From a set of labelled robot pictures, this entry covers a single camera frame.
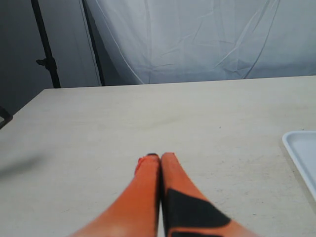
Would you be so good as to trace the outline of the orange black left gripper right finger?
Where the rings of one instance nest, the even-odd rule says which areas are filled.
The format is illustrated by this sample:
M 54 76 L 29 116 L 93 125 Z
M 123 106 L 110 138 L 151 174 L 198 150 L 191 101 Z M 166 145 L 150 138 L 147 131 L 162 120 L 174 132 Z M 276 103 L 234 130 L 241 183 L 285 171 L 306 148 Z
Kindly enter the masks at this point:
M 195 186 L 174 153 L 161 157 L 163 226 L 167 237 L 255 237 L 216 208 Z

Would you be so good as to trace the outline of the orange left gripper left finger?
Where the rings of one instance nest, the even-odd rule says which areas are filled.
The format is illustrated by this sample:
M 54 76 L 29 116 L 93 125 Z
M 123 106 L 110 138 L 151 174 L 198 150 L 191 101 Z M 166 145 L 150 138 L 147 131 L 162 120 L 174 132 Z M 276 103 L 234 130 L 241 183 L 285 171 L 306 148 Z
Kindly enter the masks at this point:
M 134 178 L 122 194 L 73 237 L 156 237 L 160 202 L 160 159 L 139 158 Z

